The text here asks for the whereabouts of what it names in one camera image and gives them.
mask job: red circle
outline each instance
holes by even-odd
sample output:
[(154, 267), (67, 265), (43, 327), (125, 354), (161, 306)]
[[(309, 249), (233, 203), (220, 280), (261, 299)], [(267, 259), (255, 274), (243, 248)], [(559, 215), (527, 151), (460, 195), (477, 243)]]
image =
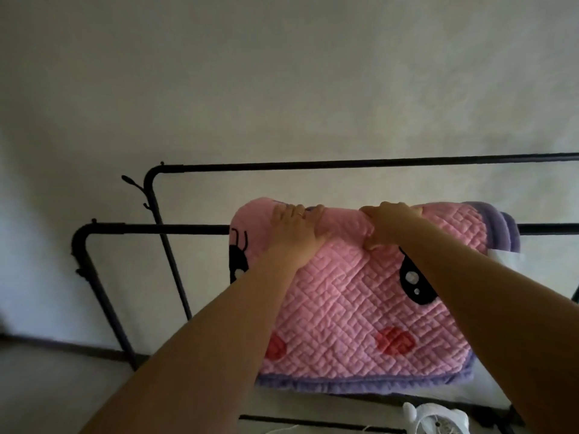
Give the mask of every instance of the red circle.
[(269, 344), (265, 351), (265, 358), (270, 361), (277, 361), (286, 356), (288, 352), (287, 344), (275, 332), (271, 332)]
[(410, 332), (394, 326), (380, 330), (374, 338), (378, 350), (385, 355), (405, 355), (416, 346), (416, 340)]

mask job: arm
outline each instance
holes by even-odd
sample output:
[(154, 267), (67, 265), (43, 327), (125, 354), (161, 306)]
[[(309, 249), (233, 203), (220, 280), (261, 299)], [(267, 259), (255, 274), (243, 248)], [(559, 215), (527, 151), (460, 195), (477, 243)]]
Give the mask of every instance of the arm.
[(396, 243), (429, 280), (520, 415), (537, 433), (572, 432), (579, 306), (464, 246), (406, 204), (361, 209), (372, 249)]
[(286, 290), (327, 239), (314, 234), (322, 211), (277, 206), (269, 250), (173, 335), (82, 433), (231, 432)]

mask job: person's right arm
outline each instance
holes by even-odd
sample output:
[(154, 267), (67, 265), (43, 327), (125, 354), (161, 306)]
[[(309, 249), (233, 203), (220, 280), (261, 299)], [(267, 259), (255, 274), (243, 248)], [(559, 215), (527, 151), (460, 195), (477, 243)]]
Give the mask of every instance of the person's right arm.
[(366, 246), (399, 245), (537, 433), (575, 432), (579, 306), (461, 244), (406, 204), (366, 206)]

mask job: wall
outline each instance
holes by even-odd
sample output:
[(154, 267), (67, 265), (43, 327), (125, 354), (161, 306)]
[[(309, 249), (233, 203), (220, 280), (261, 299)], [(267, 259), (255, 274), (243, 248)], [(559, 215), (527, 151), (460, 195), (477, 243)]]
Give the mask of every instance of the wall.
[[(9, 332), (116, 347), (72, 233), (151, 222), (120, 180), (207, 163), (577, 149), (575, 0), (0, 0), (0, 316)], [(166, 222), (227, 223), (252, 197), (357, 208), (485, 200), (578, 220), (576, 165), (162, 176)], [(226, 239), (172, 238), (194, 311), (227, 285)], [(184, 323), (157, 237), (89, 241), (135, 348)], [(574, 238), (526, 238), (570, 295)]]

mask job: pink blanket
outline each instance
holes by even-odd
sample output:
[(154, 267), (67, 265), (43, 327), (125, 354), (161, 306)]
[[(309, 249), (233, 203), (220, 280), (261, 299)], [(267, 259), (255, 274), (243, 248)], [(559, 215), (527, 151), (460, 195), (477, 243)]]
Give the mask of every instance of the pink blanket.
[[(276, 201), (241, 207), (230, 229), (233, 282), (266, 250)], [(423, 217), (486, 254), (518, 251), (516, 224), (484, 203), (431, 203)], [(362, 248), (373, 232), (356, 210), (328, 208), (333, 237), (295, 276), (257, 382), (330, 393), (389, 393), (471, 375), (473, 354), (426, 278), (396, 246)]]

